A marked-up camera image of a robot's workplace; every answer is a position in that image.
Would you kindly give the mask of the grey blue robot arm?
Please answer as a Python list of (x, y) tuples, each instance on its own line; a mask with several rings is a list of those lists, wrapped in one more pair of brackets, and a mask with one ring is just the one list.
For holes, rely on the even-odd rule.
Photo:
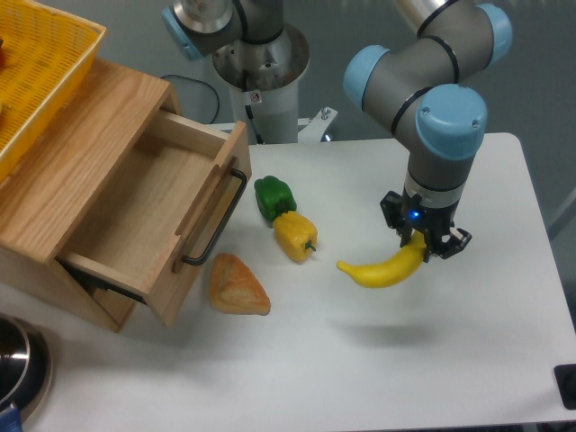
[[(346, 67), (343, 87), (409, 153), (402, 191), (381, 202), (387, 225), (402, 240), (421, 233), (427, 257), (449, 258), (471, 240), (454, 216), (488, 120), (482, 97), (463, 81), (509, 52), (512, 26), (493, 4), (400, 1), (397, 7), (414, 42), (396, 53), (379, 45), (361, 49)], [(162, 18), (187, 59), (211, 58), (256, 143), (296, 139), (296, 91), (310, 48), (285, 21), (282, 2), (176, 1)]]

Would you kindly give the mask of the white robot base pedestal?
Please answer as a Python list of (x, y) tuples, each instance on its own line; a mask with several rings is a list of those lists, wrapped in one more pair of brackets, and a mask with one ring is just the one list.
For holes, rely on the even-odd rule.
[(234, 119), (247, 125), (250, 144), (298, 140), (299, 81), (309, 63), (307, 40), (288, 23), (268, 43), (236, 40), (212, 55), (215, 71), (229, 86)]

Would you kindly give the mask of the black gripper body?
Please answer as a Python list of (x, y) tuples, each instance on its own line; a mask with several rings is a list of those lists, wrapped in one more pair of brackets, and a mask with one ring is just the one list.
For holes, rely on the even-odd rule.
[(424, 198), (415, 193), (412, 197), (389, 191), (380, 201), (386, 224), (392, 230), (412, 228), (425, 236), (437, 236), (439, 245), (434, 257), (448, 259), (462, 252), (470, 243), (472, 234), (457, 228), (454, 216), (459, 202), (449, 206), (433, 208), (424, 204)]

